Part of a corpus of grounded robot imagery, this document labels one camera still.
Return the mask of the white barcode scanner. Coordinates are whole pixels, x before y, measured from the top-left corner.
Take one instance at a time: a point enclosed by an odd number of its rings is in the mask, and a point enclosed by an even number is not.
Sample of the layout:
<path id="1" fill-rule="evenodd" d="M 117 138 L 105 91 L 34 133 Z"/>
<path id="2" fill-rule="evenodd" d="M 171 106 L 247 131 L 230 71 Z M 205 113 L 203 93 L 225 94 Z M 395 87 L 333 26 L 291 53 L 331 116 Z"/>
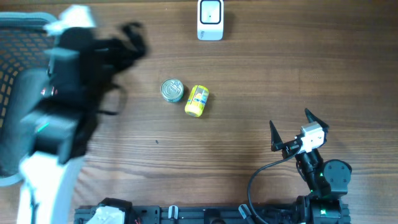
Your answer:
<path id="1" fill-rule="evenodd" d="M 197 38 L 202 41 L 218 41 L 224 32 L 224 1 L 198 0 Z"/>

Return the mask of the yellow mentos bottle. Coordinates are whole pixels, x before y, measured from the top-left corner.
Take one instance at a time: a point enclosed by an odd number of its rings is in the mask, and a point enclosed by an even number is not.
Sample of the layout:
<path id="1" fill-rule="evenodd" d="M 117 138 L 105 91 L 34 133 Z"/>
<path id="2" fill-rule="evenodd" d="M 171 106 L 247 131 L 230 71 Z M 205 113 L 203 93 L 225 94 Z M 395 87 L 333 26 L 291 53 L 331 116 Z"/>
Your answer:
<path id="1" fill-rule="evenodd" d="M 186 114 L 195 118 L 200 117 L 203 114 L 209 94 L 209 89 L 205 86 L 195 85 L 192 88 L 187 104 L 185 105 Z"/>

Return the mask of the grey plastic basket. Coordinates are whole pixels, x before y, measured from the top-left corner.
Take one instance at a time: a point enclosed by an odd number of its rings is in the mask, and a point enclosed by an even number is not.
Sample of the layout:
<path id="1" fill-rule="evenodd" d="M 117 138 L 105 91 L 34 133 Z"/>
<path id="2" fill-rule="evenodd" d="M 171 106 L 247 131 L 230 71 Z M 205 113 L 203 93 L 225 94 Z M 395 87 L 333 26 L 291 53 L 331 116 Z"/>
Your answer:
<path id="1" fill-rule="evenodd" d="M 17 138 L 23 128 L 20 119 L 33 104 L 16 100 L 24 93 L 19 80 L 26 70 L 48 68 L 44 50 L 53 46 L 54 39 L 44 26 L 56 20 L 47 12 L 1 13 L 1 187 L 22 181 L 18 166 L 27 149 Z"/>

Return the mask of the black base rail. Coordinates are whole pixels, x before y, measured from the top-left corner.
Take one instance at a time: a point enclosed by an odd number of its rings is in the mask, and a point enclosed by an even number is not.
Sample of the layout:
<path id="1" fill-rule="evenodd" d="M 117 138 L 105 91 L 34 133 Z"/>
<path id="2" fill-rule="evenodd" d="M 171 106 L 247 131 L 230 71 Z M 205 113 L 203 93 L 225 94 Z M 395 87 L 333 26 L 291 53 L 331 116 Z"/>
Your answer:
<path id="1" fill-rule="evenodd" d="M 291 204 L 270 204 L 255 207 L 242 204 L 235 207 L 169 207 L 134 206 L 131 202 L 106 198 L 97 205 L 82 206 L 75 210 L 74 223 L 88 223 L 99 208 L 114 207 L 124 212 L 121 223 L 142 224 L 206 224 L 206 223 L 320 223 L 350 224 L 347 204 L 340 201 L 310 200 L 300 197 Z"/>

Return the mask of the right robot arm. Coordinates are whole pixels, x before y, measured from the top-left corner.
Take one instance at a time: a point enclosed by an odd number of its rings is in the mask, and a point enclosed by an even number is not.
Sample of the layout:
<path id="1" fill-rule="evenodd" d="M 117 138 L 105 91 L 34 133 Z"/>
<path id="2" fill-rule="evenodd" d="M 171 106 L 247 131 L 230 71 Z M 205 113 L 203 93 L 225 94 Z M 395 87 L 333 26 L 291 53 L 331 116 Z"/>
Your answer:
<path id="1" fill-rule="evenodd" d="M 305 110 L 308 124 L 294 140 L 283 142 L 273 123 L 271 150 L 281 151 L 284 159 L 294 156 L 296 169 L 310 193 L 291 204 L 272 204 L 262 214 L 271 223 L 350 224 L 348 205 L 341 198 L 348 193 L 352 167 L 345 161 L 324 161 L 319 148 L 326 143 L 329 125 Z"/>

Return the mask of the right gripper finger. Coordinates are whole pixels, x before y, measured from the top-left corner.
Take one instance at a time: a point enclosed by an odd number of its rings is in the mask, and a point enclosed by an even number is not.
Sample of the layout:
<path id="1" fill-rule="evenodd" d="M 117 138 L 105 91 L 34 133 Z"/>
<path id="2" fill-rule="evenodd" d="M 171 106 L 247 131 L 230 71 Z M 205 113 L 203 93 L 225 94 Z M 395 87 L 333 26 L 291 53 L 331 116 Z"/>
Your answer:
<path id="1" fill-rule="evenodd" d="M 309 123 L 317 122 L 324 130 L 329 129 L 329 125 L 327 125 L 324 121 L 316 117 L 308 108 L 305 108 L 305 115 Z"/>
<path id="2" fill-rule="evenodd" d="M 271 151 L 276 152 L 283 148 L 284 143 L 271 120 L 269 121 L 269 126 L 271 130 Z"/>

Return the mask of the silver tin can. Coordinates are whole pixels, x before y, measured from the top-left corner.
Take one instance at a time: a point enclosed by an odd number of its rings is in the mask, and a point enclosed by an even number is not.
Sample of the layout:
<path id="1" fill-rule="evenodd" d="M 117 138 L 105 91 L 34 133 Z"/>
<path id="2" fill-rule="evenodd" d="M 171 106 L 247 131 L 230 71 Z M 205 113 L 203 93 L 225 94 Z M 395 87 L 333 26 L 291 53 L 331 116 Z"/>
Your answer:
<path id="1" fill-rule="evenodd" d="M 161 95 L 169 103 L 179 102 L 184 94 L 183 83 L 175 78 L 165 80 L 161 85 Z"/>

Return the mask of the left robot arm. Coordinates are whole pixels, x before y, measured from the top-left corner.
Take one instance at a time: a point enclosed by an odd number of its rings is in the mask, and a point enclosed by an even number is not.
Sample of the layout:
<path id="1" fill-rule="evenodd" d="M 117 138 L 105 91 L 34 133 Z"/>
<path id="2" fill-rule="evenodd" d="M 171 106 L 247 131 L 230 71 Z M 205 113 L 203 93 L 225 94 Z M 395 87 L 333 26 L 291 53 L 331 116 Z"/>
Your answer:
<path id="1" fill-rule="evenodd" d="M 55 45 L 40 100 L 21 118 L 27 154 L 19 163 L 23 178 L 18 223 L 66 223 L 88 141 L 103 113 L 101 102 L 117 89 L 114 76 L 144 57 L 140 22 L 121 24 L 125 39 L 97 39 L 88 6 L 72 5 L 45 26 Z"/>

